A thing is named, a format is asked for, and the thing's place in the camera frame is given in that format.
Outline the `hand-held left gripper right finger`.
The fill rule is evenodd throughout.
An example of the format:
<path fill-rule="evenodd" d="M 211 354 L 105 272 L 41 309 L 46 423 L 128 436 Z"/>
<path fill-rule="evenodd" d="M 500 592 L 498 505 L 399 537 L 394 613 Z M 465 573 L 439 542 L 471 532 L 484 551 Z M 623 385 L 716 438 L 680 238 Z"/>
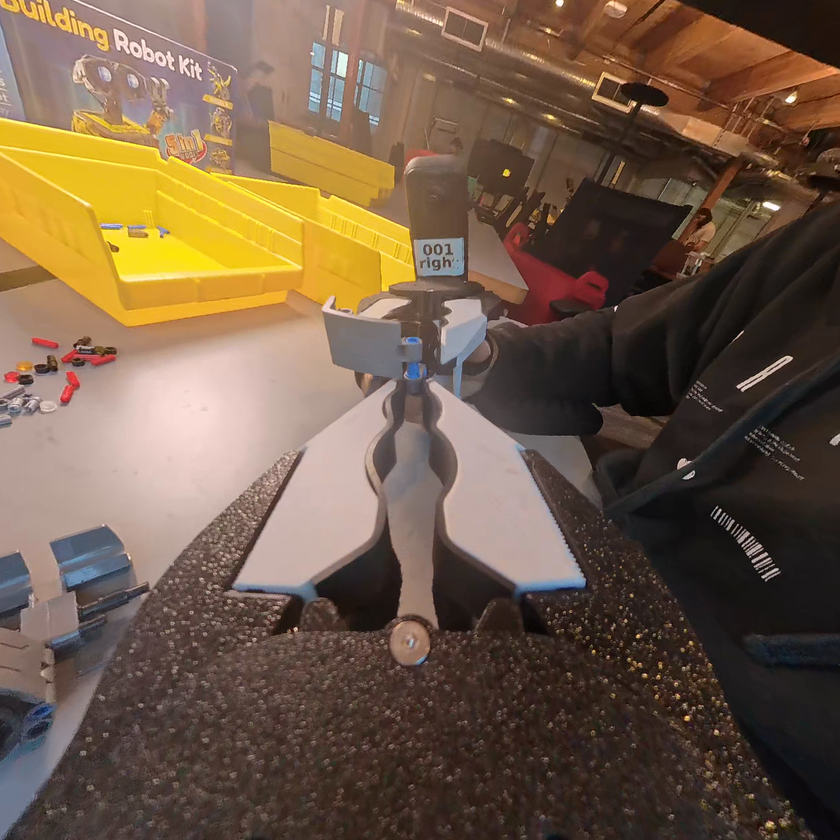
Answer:
<path fill-rule="evenodd" d="M 436 382 L 423 386 L 429 465 L 442 485 L 433 600 L 444 631 L 468 632 L 488 605 L 583 592 L 587 581 L 525 449 Z"/>

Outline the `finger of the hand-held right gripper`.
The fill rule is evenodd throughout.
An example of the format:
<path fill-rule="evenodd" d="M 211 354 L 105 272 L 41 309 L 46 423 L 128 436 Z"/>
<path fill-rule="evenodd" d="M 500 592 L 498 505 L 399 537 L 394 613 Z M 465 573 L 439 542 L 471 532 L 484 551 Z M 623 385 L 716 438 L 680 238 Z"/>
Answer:
<path fill-rule="evenodd" d="M 444 309 L 439 330 L 438 376 L 449 376 L 451 391 L 460 398 L 464 364 L 484 342 L 488 318 L 479 297 L 447 300 Z"/>

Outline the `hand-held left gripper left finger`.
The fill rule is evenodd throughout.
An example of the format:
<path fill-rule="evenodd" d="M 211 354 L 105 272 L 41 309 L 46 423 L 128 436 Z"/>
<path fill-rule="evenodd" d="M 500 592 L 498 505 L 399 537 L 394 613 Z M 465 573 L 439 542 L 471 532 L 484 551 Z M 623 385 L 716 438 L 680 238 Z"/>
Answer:
<path fill-rule="evenodd" d="M 237 572 L 232 591 L 329 600 L 355 631 L 396 618 L 402 589 L 384 492 L 403 387 L 384 385 L 311 438 Z"/>

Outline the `grey curved brick panel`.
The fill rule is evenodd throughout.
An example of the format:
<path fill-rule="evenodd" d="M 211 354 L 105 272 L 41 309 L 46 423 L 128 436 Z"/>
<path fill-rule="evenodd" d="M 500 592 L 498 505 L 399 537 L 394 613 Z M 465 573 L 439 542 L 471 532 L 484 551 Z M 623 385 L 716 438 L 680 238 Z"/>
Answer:
<path fill-rule="evenodd" d="M 422 362 L 421 350 L 402 346 L 403 321 L 388 316 L 403 308 L 407 299 L 388 293 L 374 297 L 362 312 L 338 308 L 335 296 L 322 307 L 332 362 L 344 369 L 377 375 L 388 380 L 403 378 L 406 365 Z"/>

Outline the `black round toy lens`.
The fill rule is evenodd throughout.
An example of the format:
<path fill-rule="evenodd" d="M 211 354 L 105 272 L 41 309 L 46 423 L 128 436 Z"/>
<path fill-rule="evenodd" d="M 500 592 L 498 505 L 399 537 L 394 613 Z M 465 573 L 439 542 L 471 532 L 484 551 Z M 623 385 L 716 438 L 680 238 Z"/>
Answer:
<path fill-rule="evenodd" d="M 354 379 L 363 397 L 370 396 L 375 391 L 387 385 L 390 380 L 362 372 L 354 372 Z M 407 424 L 424 425 L 424 392 L 422 388 L 414 385 L 405 386 L 403 418 Z"/>

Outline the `person's right hand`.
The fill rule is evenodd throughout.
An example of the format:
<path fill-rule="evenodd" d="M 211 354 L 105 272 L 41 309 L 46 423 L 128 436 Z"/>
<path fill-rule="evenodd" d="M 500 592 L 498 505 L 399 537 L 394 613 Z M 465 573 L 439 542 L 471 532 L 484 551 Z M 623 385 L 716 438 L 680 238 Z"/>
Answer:
<path fill-rule="evenodd" d="M 461 366 L 460 398 L 468 400 L 479 393 L 498 359 L 499 336 L 510 324 L 519 325 L 505 319 L 493 322 L 488 327 L 482 343 L 470 354 Z"/>

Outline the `wooden table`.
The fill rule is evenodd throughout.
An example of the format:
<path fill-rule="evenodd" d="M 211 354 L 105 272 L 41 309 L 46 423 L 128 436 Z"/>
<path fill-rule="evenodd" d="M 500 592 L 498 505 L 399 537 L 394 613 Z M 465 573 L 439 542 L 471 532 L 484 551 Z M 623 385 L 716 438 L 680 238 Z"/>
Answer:
<path fill-rule="evenodd" d="M 473 209 L 468 211 L 469 278 L 507 303 L 519 305 L 529 292 L 496 230 L 482 223 Z"/>

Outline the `yellow plastic storage bin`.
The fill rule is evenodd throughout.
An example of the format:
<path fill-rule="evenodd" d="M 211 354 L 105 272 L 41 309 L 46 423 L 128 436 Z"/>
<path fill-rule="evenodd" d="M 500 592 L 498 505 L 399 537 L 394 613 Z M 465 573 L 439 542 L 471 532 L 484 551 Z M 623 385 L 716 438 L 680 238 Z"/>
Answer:
<path fill-rule="evenodd" d="M 411 235 L 399 225 L 314 186 L 236 175 L 220 179 L 301 227 L 302 283 L 297 291 L 355 310 L 367 297 L 415 279 Z"/>
<path fill-rule="evenodd" d="M 1 146 L 2 240 L 125 326 L 268 306 L 301 286 L 297 220 L 266 222 L 255 198 L 213 175 L 152 148 L 7 119 Z M 149 237 L 127 236 L 135 225 Z"/>

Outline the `stacked yellow bins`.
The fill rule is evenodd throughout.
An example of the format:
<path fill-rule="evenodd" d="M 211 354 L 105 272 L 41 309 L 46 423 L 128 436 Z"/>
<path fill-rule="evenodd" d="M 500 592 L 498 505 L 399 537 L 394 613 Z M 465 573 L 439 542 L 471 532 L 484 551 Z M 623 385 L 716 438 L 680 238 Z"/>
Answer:
<path fill-rule="evenodd" d="M 269 121 L 268 131 L 274 174 L 363 207 L 391 197 L 395 188 L 391 164 L 284 123 Z"/>

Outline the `paned window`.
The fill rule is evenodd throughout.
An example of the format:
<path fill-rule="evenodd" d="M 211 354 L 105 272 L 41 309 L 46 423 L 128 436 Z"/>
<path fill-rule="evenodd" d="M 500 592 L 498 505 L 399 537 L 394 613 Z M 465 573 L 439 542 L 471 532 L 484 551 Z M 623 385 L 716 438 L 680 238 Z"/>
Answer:
<path fill-rule="evenodd" d="M 326 44 L 319 40 L 312 43 L 308 111 L 326 126 L 327 133 L 336 134 L 342 116 L 350 58 L 341 49 L 332 49 L 330 55 L 330 66 L 327 66 Z M 353 104 L 367 116 L 373 133 L 381 123 L 387 79 L 386 68 L 371 60 L 359 60 Z"/>

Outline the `white ceiling vent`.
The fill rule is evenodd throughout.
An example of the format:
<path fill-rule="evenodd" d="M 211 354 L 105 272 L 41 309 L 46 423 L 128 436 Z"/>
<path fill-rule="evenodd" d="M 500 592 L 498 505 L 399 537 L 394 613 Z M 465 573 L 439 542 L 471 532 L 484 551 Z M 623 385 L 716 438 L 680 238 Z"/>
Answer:
<path fill-rule="evenodd" d="M 487 40 L 489 23 L 456 7 L 446 7 L 441 36 L 458 46 L 480 53 Z"/>
<path fill-rule="evenodd" d="M 591 99 L 605 108 L 629 113 L 634 107 L 634 101 L 622 92 L 625 84 L 624 79 L 604 71 L 595 84 Z"/>

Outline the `black office chair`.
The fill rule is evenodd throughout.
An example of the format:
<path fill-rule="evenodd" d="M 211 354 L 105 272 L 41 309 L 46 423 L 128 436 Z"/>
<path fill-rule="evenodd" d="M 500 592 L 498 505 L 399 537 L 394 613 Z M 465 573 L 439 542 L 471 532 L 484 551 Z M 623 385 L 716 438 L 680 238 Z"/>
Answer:
<path fill-rule="evenodd" d="M 605 305 L 622 302 L 658 252 L 694 213 L 584 178 L 536 254 L 578 278 L 593 270 L 607 282 Z"/>

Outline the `black disc on pole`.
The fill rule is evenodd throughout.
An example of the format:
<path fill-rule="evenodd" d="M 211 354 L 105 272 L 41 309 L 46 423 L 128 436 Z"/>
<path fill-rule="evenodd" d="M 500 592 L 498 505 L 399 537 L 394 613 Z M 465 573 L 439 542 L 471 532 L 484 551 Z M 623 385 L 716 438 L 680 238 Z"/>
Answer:
<path fill-rule="evenodd" d="M 661 109 L 669 103 L 669 97 L 665 91 L 639 81 L 624 82 L 618 88 L 618 91 L 631 104 L 631 109 L 626 117 L 623 129 L 617 140 L 612 144 L 610 155 L 604 163 L 598 178 L 600 184 L 603 184 L 608 176 L 615 158 L 635 127 L 640 112 L 644 108 Z"/>

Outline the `pile of small brick parts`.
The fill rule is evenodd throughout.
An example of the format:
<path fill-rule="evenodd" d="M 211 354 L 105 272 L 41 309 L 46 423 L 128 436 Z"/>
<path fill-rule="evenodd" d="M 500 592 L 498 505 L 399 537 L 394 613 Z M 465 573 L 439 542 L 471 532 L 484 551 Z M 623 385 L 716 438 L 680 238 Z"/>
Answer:
<path fill-rule="evenodd" d="M 1 428 L 17 420 L 50 416 L 68 408 L 85 381 L 85 371 L 114 363 L 117 347 L 96 344 L 89 336 L 64 347 L 59 342 L 33 337 L 37 359 L 22 359 L 2 366 Z"/>

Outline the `dark blue toy kit box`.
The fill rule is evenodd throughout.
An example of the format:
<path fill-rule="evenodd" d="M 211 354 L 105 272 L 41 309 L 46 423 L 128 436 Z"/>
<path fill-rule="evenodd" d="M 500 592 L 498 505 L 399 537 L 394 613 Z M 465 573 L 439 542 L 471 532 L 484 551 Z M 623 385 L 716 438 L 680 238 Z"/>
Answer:
<path fill-rule="evenodd" d="M 2 1 L 1 115 L 235 172 L 237 70 L 83 2 Z"/>

